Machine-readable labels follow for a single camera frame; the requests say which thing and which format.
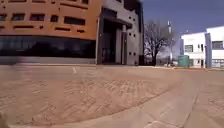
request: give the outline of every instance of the building facade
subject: building facade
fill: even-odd
[[[206,32],[182,36],[184,55],[190,65],[202,68],[224,68],[224,27],[208,28]]]
[[[1,57],[135,65],[142,55],[143,16],[137,0],[1,0]]]

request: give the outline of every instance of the dark window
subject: dark window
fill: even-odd
[[[85,31],[84,30],[77,30],[77,32],[84,33]]]
[[[193,45],[185,45],[185,52],[193,52]]]
[[[51,16],[51,22],[58,22],[58,16],[52,15]]]
[[[59,30],[59,31],[70,31],[71,29],[70,28],[59,28],[59,27],[56,27],[55,30]]]
[[[11,2],[26,2],[26,0],[9,0],[9,2],[11,3]]]
[[[204,52],[204,45],[201,44],[201,51]]]
[[[223,49],[223,41],[213,41],[212,48],[213,49]]]
[[[32,14],[30,16],[31,21],[44,21],[44,14]]]
[[[44,26],[42,26],[42,25],[41,25],[39,28],[40,28],[40,29],[43,29],[43,28],[44,28]]]
[[[0,14],[0,21],[5,21],[6,16],[6,14]]]
[[[89,0],[82,0],[83,4],[89,4]]]
[[[33,2],[33,3],[45,3],[44,0],[33,0],[32,2]]]
[[[14,29],[26,29],[26,28],[34,28],[32,25],[17,25],[13,27]]]
[[[24,20],[25,13],[16,13],[12,15],[12,21]]]
[[[85,9],[85,10],[88,9],[87,7],[82,7],[82,6],[74,5],[74,4],[60,3],[60,5],[67,6],[67,7],[73,7],[73,8],[80,8],[80,9]]]
[[[84,19],[65,16],[64,23],[65,24],[85,25],[86,21]]]

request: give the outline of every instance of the bare tree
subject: bare tree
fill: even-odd
[[[166,47],[174,45],[173,32],[169,31],[168,25],[161,25],[160,22],[148,21],[145,25],[144,41],[145,55],[152,57],[152,65],[156,65],[156,57]]]

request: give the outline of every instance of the window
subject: window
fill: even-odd
[[[194,60],[193,59],[189,60],[189,66],[194,66]]]
[[[16,13],[12,15],[12,21],[24,20],[25,13]]]
[[[33,3],[45,3],[44,0],[33,0],[32,2],[33,2]]]
[[[64,23],[65,24],[85,25],[86,21],[84,19],[65,16]]]
[[[83,4],[89,4],[89,0],[82,0]]]
[[[84,33],[85,31],[84,30],[77,30],[77,32]]]
[[[212,67],[223,68],[224,67],[224,60],[212,60]]]
[[[27,28],[34,28],[32,25],[17,25],[13,26],[14,29],[27,29]]]
[[[193,52],[193,45],[185,45],[185,52]]]
[[[3,28],[5,28],[5,27],[4,26],[0,26],[0,30],[3,29]]]
[[[26,2],[26,0],[9,0],[9,2],[11,3],[11,2],[15,2],[15,3],[17,3],[17,2]]]
[[[58,22],[58,16],[52,15],[51,16],[51,22]]]
[[[95,40],[49,36],[0,36],[0,55],[95,58]]]
[[[56,27],[55,30],[59,30],[59,31],[70,31],[70,28],[60,28],[60,27]]]
[[[43,29],[43,28],[44,28],[44,26],[43,26],[43,25],[41,25],[39,28],[40,28],[40,29]]]
[[[74,4],[60,3],[60,5],[67,6],[67,7],[72,7],[72,8],[85,9],[85,10],[88,9],[87,7],[82,7],[82,6],[74,5]]]
[[[213,41],[212,48],[213,49],[223,49],[223,41]]]
[[[5,21],[6,16],[6,14],[0,14],[0,21]]]
[[[204,45],[201,44],[201,51],[204,52]]]
[[[44,14],[32,14],[30,17],[31,21],[44,21]]]

